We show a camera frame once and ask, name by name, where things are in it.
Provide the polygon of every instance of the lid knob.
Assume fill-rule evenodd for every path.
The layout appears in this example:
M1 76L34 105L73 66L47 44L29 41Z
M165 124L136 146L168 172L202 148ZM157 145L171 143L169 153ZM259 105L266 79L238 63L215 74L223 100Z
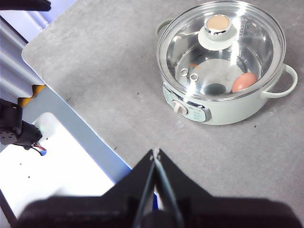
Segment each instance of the lid knob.
M207 20L206 30L211 34L220 34L228 30L230 20L227 16L218 14L214 15Z
M205 20L204 26L199 30L200 45L211 51L223 50L237 40L238 31L223 14L213 15Z

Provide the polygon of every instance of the white surface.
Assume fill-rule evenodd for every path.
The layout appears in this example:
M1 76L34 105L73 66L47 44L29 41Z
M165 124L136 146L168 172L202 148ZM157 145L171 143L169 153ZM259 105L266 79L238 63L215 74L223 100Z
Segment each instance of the white surface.
M30 202L52 195L100 196L114 185L53 114L34 123L45 156L14 145L0 153L0 189L17 218Z

